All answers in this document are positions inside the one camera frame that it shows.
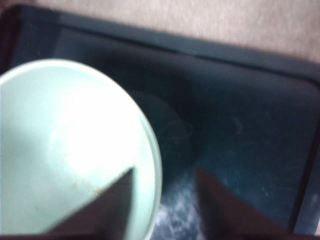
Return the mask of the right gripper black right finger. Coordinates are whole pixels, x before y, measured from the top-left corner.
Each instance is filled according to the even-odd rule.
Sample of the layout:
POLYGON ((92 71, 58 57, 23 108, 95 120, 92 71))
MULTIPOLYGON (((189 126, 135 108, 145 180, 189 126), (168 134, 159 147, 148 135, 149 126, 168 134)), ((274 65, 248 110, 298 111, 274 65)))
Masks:
POLYGON ((202 167, 195 171, 197 200, 208 240, 299 240, 229 191, 202 167))

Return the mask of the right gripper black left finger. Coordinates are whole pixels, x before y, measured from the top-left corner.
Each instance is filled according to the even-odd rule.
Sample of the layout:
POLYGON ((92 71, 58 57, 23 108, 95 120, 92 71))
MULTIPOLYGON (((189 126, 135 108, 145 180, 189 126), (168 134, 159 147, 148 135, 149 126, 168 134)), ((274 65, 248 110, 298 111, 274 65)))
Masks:
POLYGON ((132 205, 134 169, 38 240, 123 240, 132 205))

